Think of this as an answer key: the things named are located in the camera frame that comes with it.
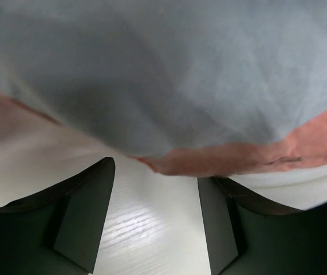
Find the white pillow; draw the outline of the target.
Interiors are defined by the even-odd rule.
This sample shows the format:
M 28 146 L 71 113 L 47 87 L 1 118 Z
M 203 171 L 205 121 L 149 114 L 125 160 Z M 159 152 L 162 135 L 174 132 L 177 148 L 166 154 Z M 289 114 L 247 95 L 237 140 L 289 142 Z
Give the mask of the white pillow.
M 0 101 L 0 206 L 77 175 L 104 157 L 116 163 L 118 185 L 143 194 L 187 178 L 163 176 L 79 132 Z M 327 202 L 327 166 L 268 174 L 235 175 L 256 193 L 300 210 Z

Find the checkered orange blue pillowcase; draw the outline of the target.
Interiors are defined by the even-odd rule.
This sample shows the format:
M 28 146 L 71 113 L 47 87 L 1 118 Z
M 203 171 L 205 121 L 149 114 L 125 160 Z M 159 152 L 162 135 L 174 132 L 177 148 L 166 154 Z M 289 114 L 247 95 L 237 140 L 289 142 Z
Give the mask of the checkered orange blue pillowcase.
M 165 175 L 327 164 L 327 1 L 0 1 L 0 97 Z

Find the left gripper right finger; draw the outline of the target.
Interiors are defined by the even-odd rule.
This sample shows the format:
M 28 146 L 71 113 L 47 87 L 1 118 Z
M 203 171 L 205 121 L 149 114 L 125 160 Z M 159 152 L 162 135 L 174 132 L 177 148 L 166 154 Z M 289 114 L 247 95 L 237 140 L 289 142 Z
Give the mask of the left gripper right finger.
M 200 178 L 198 189 L 212 274 L 327 274 L 327 203 L 264 214 L 230 179 Z

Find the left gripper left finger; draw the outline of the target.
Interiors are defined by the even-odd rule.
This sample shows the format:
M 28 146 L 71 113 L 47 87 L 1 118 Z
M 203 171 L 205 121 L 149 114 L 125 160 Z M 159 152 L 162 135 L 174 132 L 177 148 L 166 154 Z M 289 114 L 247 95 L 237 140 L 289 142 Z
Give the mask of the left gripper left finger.
M 104 158 L 0 207 L 0 274 L 92 274 L 114 178 Z

